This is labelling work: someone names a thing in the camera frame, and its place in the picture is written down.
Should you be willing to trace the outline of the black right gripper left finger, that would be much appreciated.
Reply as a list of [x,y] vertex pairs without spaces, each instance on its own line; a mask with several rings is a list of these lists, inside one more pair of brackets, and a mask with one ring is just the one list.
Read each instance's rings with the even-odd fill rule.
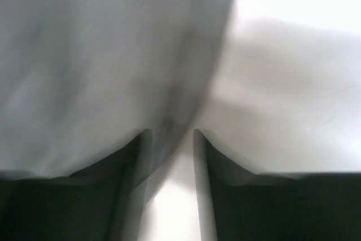
[[136,240],[149,129],[67,177],[1,178],[2,240]]

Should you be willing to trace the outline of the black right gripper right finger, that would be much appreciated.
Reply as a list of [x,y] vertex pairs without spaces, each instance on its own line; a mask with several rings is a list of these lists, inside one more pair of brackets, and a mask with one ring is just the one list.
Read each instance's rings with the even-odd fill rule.
[[193,132],[202,240],[359,240],[360,174],[256,174]]

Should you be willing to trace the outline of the grey pleated skirt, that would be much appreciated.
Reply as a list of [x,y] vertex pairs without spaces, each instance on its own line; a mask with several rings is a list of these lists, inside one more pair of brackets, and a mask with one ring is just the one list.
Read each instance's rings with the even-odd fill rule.
[[199,114],[232,0],[1,0],[1,178],[76,171],[144,129],[135,184],[159,186]]

